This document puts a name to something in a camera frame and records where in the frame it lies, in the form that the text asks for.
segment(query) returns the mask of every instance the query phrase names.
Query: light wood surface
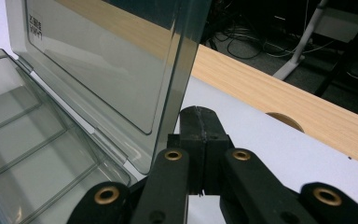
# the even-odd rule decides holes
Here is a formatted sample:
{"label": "light wood surface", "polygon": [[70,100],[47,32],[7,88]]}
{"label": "light wood surface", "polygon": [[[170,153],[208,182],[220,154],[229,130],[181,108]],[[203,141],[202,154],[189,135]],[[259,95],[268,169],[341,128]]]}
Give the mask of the light wood surface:
{"label": "light wood surface", "polygon": [[200,46],[192,75],[263,112],[279,112],[304,132],[358,160],[358,115]]}

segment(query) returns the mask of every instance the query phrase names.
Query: round hole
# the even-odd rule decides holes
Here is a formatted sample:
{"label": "round hole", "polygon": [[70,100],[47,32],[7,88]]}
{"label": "round hole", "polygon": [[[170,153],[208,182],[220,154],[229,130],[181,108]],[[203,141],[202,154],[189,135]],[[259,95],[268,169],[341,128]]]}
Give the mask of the round hole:
{"label": "round hole", "polygon": [[182,153],[180,151],[171,150],[165,153],[165,159],[169,161],[177,161],[182,158]]}
{"label": "round hole", "polygon": [[340,206],[342,204],[342,200],[339,195],[331,189],[316,188],[313,190],[313,195],[322,203],[331,206]]}
{"label": "round hole", "polygon": [[100,197],[103,198],[103,199],[108,199],[108,198],[110,198],[112,196],[113,196],[113,191],[111,191],[111,190],[107,190],[105,192],[102,192],[101,195],[100,195]]}
{"label": "round hole", "polygon": [[163,223],[165,219],[165,214],[160,211],[153,211],[150,213],[149,221],[153,224],[160,224]]}
{"label": "round hole", "polygon": [[97,204],[109,204],[114,202],[119,195],[119,191],[116,187],[104,187],[98,190],[94,195],[94,201]]}
{"label": "round hole", "polygon": [[291,212],[282,212],[281,219],[288,224],[297,224],[300,223],[300,219]]}
{"label": "round hole", "polygon": [[239,150],[234,151],[232,153],[232,156],[239,161],[248,161],[251,159],[251,154]]}

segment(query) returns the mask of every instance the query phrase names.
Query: box hinge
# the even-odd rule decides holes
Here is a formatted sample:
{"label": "box hinge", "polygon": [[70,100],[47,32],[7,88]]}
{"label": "box hinge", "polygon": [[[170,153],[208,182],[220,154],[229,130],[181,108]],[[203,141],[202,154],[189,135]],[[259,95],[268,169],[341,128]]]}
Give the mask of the box hinge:
{"label": "box hinge", "polygon": [[32,71],[34,71],[34,68],[21,56],[19,56],[19,59],[16,60],[16,62],[27,74],[30,74]]}
{"label": "box hinge", "polygon": [[127,160],[127,155],[123,153],[115,143],[106,137],[101,131],[95,129],[92,134],[93,140],[98,144],[99,147],[114,161],[124,164]]}

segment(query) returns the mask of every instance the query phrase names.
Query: white table surface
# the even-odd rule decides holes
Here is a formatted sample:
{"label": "white table surface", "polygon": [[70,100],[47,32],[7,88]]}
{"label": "white table surface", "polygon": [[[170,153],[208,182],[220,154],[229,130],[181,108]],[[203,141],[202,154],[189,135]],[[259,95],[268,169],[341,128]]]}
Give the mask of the white table surface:
{"label": "white table surface", "polygon": [[[3,0],[0,0],[0,49],[14,56]],[[235,146],[256,153],[286,187],[299,191],[306,183],[324,182],[358,202],[358,161],[194,77],[188,83],[183,102],[183,107],[190,105],[214,110]],[[224,223],[218,197],[190,196],[188,223]]]}

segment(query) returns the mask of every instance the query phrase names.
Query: label sticker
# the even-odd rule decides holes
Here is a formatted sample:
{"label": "label sticker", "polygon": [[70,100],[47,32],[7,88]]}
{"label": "label sticker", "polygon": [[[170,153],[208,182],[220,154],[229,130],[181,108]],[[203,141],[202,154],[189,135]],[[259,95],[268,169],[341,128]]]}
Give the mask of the label sticker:
{"label": "label sticker", "polygon": [[28,15],[28,36],[34,46],[43,48],[43,20],[34,11]]}

